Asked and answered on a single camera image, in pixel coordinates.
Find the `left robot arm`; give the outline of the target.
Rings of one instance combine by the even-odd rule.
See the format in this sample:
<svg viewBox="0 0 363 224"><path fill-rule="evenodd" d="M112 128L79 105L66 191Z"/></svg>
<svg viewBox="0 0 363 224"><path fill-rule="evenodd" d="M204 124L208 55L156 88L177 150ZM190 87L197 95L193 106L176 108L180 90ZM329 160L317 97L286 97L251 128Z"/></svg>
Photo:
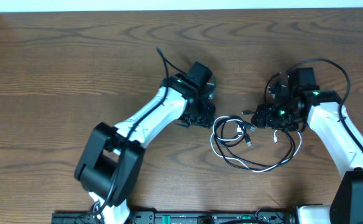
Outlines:
<svg viewBox="0 0 363 224"><path fill-rule="evenodd" d="M92 211L75 223L124 223L127 198L139 176L147 146L170 123L212 127L216 107L213 72L195 62L188 72L167 75L157 94L127 120L99 123L91 132L74 177L94 200Z"/></svg>

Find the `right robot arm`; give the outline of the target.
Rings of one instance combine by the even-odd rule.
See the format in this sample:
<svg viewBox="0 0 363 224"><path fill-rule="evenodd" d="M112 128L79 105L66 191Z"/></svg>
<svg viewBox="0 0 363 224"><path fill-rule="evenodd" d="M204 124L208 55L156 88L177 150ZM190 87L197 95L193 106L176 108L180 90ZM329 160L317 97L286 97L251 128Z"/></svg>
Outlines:
<svg viewBox="0 0 363 224"><path fill-rule="evenodd" d="M294 68L276 78L269 87L273 102L259 105L252 123L285 132L309 127L342 178L331 204L296 207L287 223L363 223L363 135L341 97L334 90L321 90L312 68Z"/></svg>

